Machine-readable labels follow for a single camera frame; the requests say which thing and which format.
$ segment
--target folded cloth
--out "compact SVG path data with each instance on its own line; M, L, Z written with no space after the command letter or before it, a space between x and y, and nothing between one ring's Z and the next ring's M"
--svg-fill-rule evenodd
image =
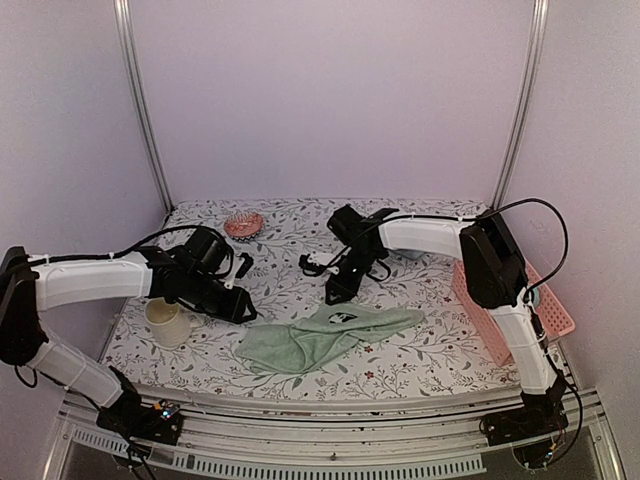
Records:
M422 321L420 310L372 308L342 303L321 306L294 325L252 327L236 355L252 361L252 370L307 373L357 345L376 343Z

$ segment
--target floral tablecloth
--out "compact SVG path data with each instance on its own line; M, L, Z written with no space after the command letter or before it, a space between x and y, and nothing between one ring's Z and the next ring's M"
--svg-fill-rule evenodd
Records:
M153 341L144 325L145 300L130 300L103 361L131 380L193 392L270 399L345 400L448 395L517 383L514 366L497 367L451 289L453 260L425 254L410 260L392 254L389 280L364 279L358 303L376 308L419 308L419 325L385 342L360 344L323 369L306 375L255 374L235 355L252 324L296 322L323 301L326 276L310 278L298 268L300 254L336 252L341 247L326 222L350 203L361 214L381 207L404 212L472 215L482 205L464 201L288 199L205 201L178 205L167 226L206 224L223 231L225 219L238 211L257 211L265 228L250 243L230 242L247 252L254 267L238 282L260 314L254 322L232 325L191 314L197 325L188 342L167 350ZM166 235L163 248L182 243L189 232Z

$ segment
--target pink basket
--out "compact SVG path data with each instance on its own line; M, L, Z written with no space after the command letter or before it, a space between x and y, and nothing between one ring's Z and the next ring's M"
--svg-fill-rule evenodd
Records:
M529 263L527 263L527 276L532 284L540 279L538 273ZM480 333L491 357L493 357L493 361L499 366L513 363L507 342L496 322L491 318L489 312L471 300L467 292L464 266L460 261L456 261L453 267L453 291L467 311L478 333ZM540 293L540 305L536 308L536 313L547 331L549 340L554 340L572 332L576 328L576 324L551 289L547 285L542 285L538 288L538 291Z

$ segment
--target mug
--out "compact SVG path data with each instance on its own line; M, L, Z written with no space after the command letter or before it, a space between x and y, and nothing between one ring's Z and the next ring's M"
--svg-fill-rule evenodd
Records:
M154 298L144 309L144 318L158 345L173 349L179 347L191 335L189 317L177 303L170 304L162 298Z

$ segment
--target white wall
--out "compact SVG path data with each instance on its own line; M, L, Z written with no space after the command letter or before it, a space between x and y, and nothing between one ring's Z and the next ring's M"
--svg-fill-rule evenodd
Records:
M3 2L0 31L0 251L104 252L156 229L112 2ZM42 319L96 355L117 305ZM41 478L62 393L42 378L28 390L0 365L0 478Z
M489 200L530 0L140 0L172 194Z
M628 478L640 478L640 2L552 2L509 200L535 195L566 216L569 260L551 282L577 327L571 364L596 385ZM562 248L551 215L509 215L540 271Z

